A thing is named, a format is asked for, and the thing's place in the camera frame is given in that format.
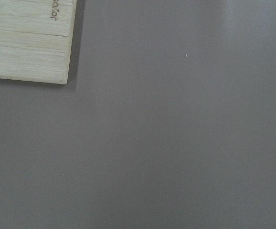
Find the bamboo cutting board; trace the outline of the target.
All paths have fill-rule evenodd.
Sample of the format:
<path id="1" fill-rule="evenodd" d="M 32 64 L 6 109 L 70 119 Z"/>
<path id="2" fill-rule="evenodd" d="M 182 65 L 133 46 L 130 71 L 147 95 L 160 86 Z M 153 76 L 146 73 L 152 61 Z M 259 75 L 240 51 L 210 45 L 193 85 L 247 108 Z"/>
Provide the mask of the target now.
<path id="1" fill-rule="evenodd" d="M 0 79 L 66 84 L 76 0 L 0 0 Z"/>

